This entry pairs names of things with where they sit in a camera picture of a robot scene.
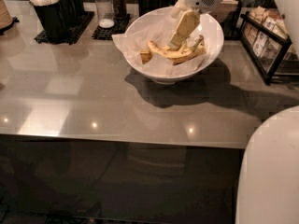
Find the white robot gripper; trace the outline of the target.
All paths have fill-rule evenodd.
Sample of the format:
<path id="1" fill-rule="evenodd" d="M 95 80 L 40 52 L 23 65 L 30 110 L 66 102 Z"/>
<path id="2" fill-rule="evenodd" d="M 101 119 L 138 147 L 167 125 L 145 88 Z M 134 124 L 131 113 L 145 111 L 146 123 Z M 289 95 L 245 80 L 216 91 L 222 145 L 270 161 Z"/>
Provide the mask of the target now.
<path id="1" fill-rule="evenodd" d="M 184 12 L 180 16 L 176 29 L 170 37 L 169 46 L 171 48 L 179 48 L 200 24 L 200 15 L 198 13 L 205 14 L 211 12 L 222 1 L 223 0 L 177 0 L 171 9 L 170 16 L 176 18 L 180 12 Z"/>

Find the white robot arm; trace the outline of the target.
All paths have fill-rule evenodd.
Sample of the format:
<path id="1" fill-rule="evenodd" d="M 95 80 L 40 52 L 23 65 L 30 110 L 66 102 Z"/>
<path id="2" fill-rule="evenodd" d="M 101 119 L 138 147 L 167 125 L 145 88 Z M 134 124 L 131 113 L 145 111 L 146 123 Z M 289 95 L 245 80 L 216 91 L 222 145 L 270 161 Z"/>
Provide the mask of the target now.
<path id="1" fill-rule="evenodd" d="M 235 224 L 299 224 L 299 106 L 267 119 L 241 164 Z"/>

